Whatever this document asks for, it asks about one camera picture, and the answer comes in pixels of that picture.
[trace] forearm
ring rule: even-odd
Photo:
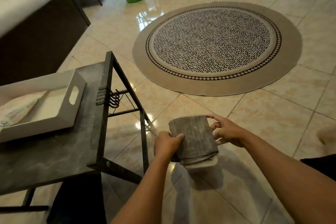
[[[136,191],[111,224],[161,223],[163,190],[169,160],[155,158]]]
[[[256,135],[241,140],[296,223],[336,223],[336,182]]]

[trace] plastic bag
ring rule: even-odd
[[[0,131],[22,120],[46,92],[27,94],[0,106]]]

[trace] gray towel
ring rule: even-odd
[[[182,165],[203,162],[218,153],[218,147],[212,136],[205,115],[181,117],[169,122],[173,137],[185,134],[176,155]]]

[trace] person's right hand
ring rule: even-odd
[[[235,146],[244,147],[242,140],[248,133],[246,129],[238,126],[231,120],[214,113],[208,114],[207,117],[217,120],[210,126],[212,131],[216,128],[220,128],[214,134],[214,139],[216,140],[217,145],[230,142]]]

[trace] round rug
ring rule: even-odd
[[[302,51],[297,28],[282,14],[242,2],[184,7],[151,22],[133,58],[170,90],[226,96],[262,88],[289,72]]]

